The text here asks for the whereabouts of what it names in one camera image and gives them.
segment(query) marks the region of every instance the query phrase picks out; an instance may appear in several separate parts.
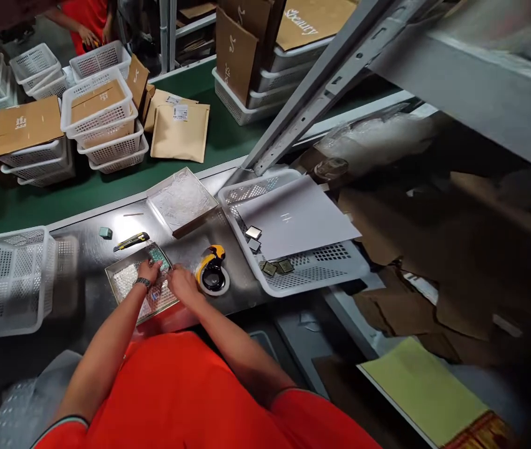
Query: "brown cardboard sheet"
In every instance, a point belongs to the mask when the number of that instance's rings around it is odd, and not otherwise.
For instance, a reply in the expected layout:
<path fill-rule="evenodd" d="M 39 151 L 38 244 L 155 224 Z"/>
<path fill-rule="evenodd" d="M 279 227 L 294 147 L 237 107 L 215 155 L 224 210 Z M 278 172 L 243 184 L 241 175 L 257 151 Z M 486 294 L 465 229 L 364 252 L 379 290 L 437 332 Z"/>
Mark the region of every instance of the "brown cardboard sheet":
<path fill-rule="evenodd" d="M 188 8 L 181 8 L 180 14 L 187 19 L 195 19 L 196 17 L 201 17 L 215 11 L 216 7 L 217 4 L 214 2 L 206 2 L 196 6 L 190 6 Z"/>
<path fill-rule="evenodd" d="M 215 34 L 217 73 L 246 105 L 259 40 L 220 7 L 217 8 Z"/>
<path fill-rule="evenodd" d="M 177 108 L 187 109 L 187 119 L 175 116 Z M 209 105 L 162 105 L 155 111 L 151 156 L 203 162 L 207 142 Z"/>
<path fill-rule="evenodd" d="M 145 120 L 145 131 L 153 132 L 153 126 L 155 125 L 155 111 L 158 107 L 163 105 L 175 105 L 175 104 L 197 104 L 198 101 L 190 100 L 183 97 L 179 97 L 170 92 L 156 89 L 155 93 L 149 102 L 149 110 L 147 112 L 147 118 Z"/>
<path fill-rule="evenodd" d="M 63 135 L 56 96 L 0 110 L 0 156 Z"/>
<path fill-rule="evenodd" d="M 276 43 L 288 51 L 334 36 L 355 9 L 350 0 L 286 0 Z"/>
<path fill-rule="evenodd" d="M 112 80 L 72 101 L 72 123 L 125 99 L 117 80 Z"/>
<path fill-rule="evenodd" d="M 140 63 L 135 54 L 132 55 L 132 61 L 130 61 L 130 70 L 128 71 L 128 79 L 126 84 L 132 92 L 132 101 L 136 106 L 136 109 L 140 111 L 140 103 L 145 93 L 145 86 L 149 79 L 149 70 Z"/>
<path fill-rule="evenodd" d="M 155 95 L 155 86 L 152 84 L 147 84 L 145 86 L 145 95 L 142 97 L 142 105 L 140 106 L 139 116 L 140 123 L 144 126 L 147 121 L 147 115 L 149 114 L 149 106 L 151 104 L 151 99 Z"/>

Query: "kraft paper mailer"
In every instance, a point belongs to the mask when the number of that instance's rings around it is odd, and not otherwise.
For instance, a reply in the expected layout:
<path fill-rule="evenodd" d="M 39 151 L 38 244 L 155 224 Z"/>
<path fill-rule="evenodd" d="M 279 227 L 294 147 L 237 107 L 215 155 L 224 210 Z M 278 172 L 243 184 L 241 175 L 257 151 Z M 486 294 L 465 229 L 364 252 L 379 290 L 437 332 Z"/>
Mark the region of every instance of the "kraft paper mailer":
<path fill-rule="evenodd" d="M 209 105 L 162 105 L 155 111 L 151 156 L 203 162 Z"/>

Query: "red shirt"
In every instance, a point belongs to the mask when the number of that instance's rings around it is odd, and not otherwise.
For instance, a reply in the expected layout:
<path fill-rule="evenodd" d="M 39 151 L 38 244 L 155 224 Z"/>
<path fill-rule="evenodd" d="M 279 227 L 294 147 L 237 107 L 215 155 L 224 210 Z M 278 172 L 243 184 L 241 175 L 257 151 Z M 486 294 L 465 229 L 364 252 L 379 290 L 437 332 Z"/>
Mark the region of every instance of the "red shirt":
<path fill-rule="evenodd" d="M 266 410 L 195 334 L 165 334 L 127 354 L 90 428 L 57 422 L 33 446 L 48 448 L 379 449 L 327 400 L 285 390 Z"/>
<path fill-rule="evenodd" d="M 103 28 L 105 28 L 105 23 L 107 23 L 107 0 L 70 0 L 62 3 L 61 10 L 66 16 L 71 17 L 91 30 L 99 38 L 98 44 L 101 44 Z M 72 31 L 70 31 L 70 35 L 72 36 L 76 54 L 84 54 L 85 51 L 80 35 Z"/>

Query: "watch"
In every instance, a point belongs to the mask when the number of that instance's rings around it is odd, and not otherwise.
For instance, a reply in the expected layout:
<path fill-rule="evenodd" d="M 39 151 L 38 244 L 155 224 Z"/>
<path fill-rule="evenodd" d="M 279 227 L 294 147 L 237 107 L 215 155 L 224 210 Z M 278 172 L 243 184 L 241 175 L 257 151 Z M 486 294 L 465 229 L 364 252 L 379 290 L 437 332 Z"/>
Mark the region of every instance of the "watch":
<path fill-rule="evenodd" d="M 147 291 L 149 291 L 149 289 L 151 288 L 151 281 L 149 281 L 148 279 L 145 279 L 145 278 L 137 278 L 134 283 L 135 284 L 143 284 L 147 288 Z"/>

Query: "person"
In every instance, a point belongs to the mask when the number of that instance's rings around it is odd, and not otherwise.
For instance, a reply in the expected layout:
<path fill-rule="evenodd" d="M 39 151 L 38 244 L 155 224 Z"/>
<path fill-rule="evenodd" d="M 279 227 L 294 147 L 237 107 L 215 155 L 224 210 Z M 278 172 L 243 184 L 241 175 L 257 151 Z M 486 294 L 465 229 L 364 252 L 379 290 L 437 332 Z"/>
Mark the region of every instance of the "person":
<path fill-rule="evenodd" d="M 181 266 L 167 274 L 168 287 L 225 362 L 188 331 L 129 346 L 160 267 L 140 265 L 138 280 L 93 337 L 54 423 L 33 448 L 379 449 L 334 405 L 298 389 L 258 343 L 209 304 Z"/>
<path fill-rule="evenodd" d="M 69 0 L 45 16 L 72 36 L 78 56 L 114 40 L 117 0 Z"/>

